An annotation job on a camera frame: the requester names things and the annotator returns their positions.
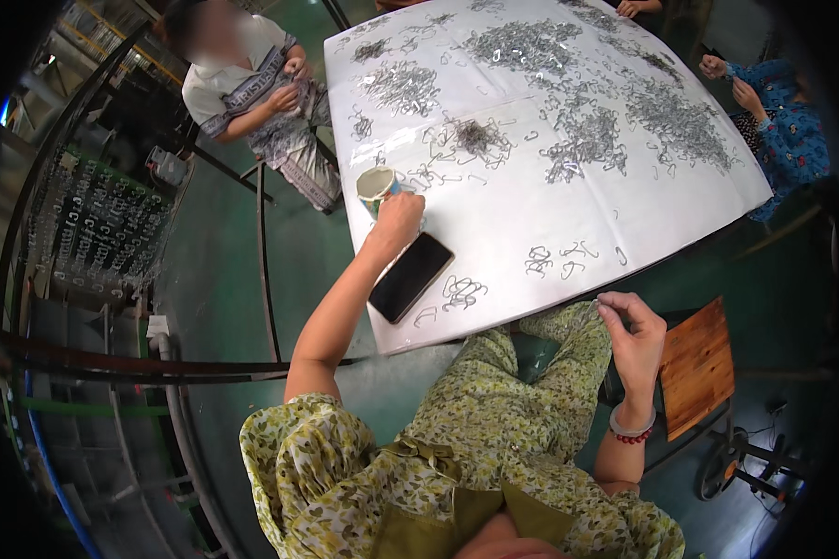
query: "hand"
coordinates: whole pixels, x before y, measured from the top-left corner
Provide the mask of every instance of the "hand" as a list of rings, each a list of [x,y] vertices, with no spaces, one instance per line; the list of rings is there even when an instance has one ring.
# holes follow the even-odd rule
[[[299,106],[299,84],[291,83],[282,86],[271,93],[264,103],[270,110],[271,116],[291,111]]]
[[[717,56],[702,55],[700,70],[702,70],[705,77],[710,80],[723,78],[727,75],[727,62],[721,60]]]
[[[416,238],[425,208],[425,197],[413,192],[399,192],[385,200],[364,247],[369,245],[370,251],[391,262]]]
[[[296,56],[287,60],[282,70],[286,73],[293,74],[295,80],[301,80],[302,78],[309,78],[311,76],[310,64],[304,58]]]
[[[768,115],[765,113],[764,107],[761,106],[758,93],[755,93],[755,89],[752,89],[751,85],[740,80],[737,76],[734,76],[734,99],[742,108],[752,113],[756,120],[761,121],[762,118],[759,118],[761,115],[767,118]]]
[[[627,18],[632,18],[640,12],[640,5],[631,0],[622,0],[622,3],[615,8],[615,13],[623,15]]]
[[[597,296],[597,312],[612,338],[615,369],[625,387],[623,427],[629,429],[649,419],[656,376],[665,345],[666,324],[636,293],[607,292]],[[631,319],[625,330],[622,317]]]

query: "bracelet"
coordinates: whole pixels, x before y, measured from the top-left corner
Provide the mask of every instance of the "bracelet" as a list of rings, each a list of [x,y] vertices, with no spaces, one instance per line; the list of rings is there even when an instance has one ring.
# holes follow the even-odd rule
[[[612,409],[612,413],[609,414],[609,428],[612,429],[612,432],[615,434],[615,438],[620,440],[623,443],[640,443],[649,437],[649,434],[652,433],[652,426],[656,423],[656,408],[655,406],[652,409],[652,412],[649,414],[649,421],[646,422],[646,426],[640,429],[624,429],[620,425],[618,425],[618,420],[615,419],[615,416],[618,413],[618,409],[623,406],[625,403],[622,402],[615,406]]]

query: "wooden stool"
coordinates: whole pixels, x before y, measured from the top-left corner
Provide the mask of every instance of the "wooden stool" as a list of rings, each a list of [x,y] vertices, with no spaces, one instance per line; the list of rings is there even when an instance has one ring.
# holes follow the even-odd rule
[[[668,441],[734,393],[734,360],[720,297],[668,331],[659,377]]]

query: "green floral dress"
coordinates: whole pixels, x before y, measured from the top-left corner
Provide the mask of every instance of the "green floral dress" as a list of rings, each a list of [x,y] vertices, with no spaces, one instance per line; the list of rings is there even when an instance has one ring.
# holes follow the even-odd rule
[[[588,307],[520,323],[561,344],[532,385],[516,377],[505,329],[470,336],[413,422],[382,448],[329,395],[246,419],[242,457],[280,557],[448,557],[504,502],[520,536],[573,557],[681,557],[674,520],[633,491],[608,497],[572,463],[611,353]]]

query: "white tablecloth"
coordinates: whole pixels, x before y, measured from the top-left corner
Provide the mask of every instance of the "white tablecloth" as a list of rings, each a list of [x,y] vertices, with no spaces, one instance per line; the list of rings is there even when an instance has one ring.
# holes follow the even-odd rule
[[[470,10],[472,4],[472,0],[425,2],[388,14],[383,23],[351,28],[324,43],[336,150],[355,251],[373,225],[358,201],[355,184],[361,173],[383,157],[385,164],[403,173],[403,183],[426,196],[423,229],[455,253],[454,262],[400,324],[388,324],[369,307],[383,354],[466,336],[613,282],[715,232],[771,196],[743,138],[694,74],[659,39],[632,21],[618,18],[613,8],[598,0],[588,0],[588,9],[600,9],[615,18],[619,27],[615,36],[635,40],[642,50],[663,59],[670,57],[682,78],[682,95],[693,104],[705,102],[714,108],[716,116],[711,120],[734,163],[729,172],[722,173],[707,162],[690,166],[675,153],[672,177],[667,166],[657,161],[662,149],[659,137],[641,125],[627,123],[626,100],[595,95],[599,106],[619,112],[617,142],[627,147],[627,175],[617,169],[603,170],[603,163],[589,163],[582,164],[583,178],[575,176],[568,184],[548,183],[545,178],[552,163],[539,151],[565,140],[562,130],[553,130],[550,94],[530,87],[524,72],[491,68],[456,48],[473,31],[481,34],[510,21],[568,21],[582,27],[582,34],[565,41],[582,53],[582,65],[569,73],[576,82],[605,74],[620,87],[626,80],[616,73],[619,67],[660,82],[672,80],[646,61],[600,42],[600,29],[581,22],[573,11],[577,8],[556,0],[503,0],[480,11]],[[454,17],[443,25],[426,27],[430,18],[443,14]],[[400,48],[412,38],[418,44],[415,50],[409,45]],[[381,57],[364,63],[352,60],[360,45],[379,39],[391,39]],[[378,107],[362,95],[364,76],[384,61],[402,60],[416,61],[418,67],[436,72],[440,106],[427,117],[392,115],[391,107]],[[547,77],[559,81],[557,76]],[[593,107],[580,110],[591,113]],[[368,138],[359,139],[354,133],[356,111],[372,120]],[[542,120],[544,115],[549,120]],[[437,133],[446,118],[475,119],[480,124],[493,119],[516,147],[496,169],[494,165],[486,168],[480,159],[463,165],[443,159],[430,165],[426,134]],[[433,147],[433,151],[448,149]],[[457,161],[469,158],[465,152],[456,154]],[[415,174],[423,164],[449,180],[423,181]]]

